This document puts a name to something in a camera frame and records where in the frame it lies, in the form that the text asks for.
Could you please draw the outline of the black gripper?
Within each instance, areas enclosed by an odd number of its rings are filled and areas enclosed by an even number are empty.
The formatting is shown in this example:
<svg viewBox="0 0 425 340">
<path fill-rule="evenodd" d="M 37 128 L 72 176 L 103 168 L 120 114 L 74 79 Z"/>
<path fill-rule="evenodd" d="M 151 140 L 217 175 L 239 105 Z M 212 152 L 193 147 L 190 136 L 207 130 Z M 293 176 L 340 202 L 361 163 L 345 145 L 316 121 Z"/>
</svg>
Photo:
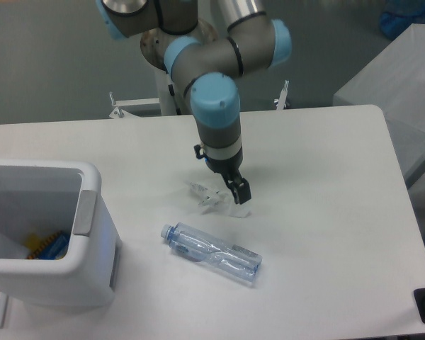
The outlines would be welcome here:
<svg viewBox="0 0 425 340">
<path fill-rule="evenodd" d="M 243 205 L 251 200 L 251 189 L 249 182 L 242 177 L 239 167 L 243 160 L 243 152 L 240 149 L 233 157 L 226 159 L 214 159 L 203 151 L 197 144 L 194 147 L 197 159 L 204 159 L 207 167 L 214 173 L 222 175 L 228 181 L 227 187 L 231 190 L 234 202 Z"/>
</svg>

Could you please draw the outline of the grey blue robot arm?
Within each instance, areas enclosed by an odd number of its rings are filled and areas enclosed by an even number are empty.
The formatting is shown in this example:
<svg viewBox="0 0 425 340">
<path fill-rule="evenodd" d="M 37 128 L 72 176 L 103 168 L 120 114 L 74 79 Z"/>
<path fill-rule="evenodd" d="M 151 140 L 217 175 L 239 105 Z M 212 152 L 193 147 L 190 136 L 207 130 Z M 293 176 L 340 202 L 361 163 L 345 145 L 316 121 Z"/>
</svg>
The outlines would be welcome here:
<svg viewBox="0 0 425 340">
<path fill-rule="evenodd" d="M 285 62 L 292 38 L 282 20 L 269 18 L 261 1 L 221 1 L 227 36 L 200 35 L 197 1 L 98 1 L 109 33 L 127 39 L 158 33 L 155 57 L 195 118 L 198 159 L 221 175 L 236 204 L 251 199 L 240 174 L 243 160 L 241 103 L 235 79 Z"/>
</svg>

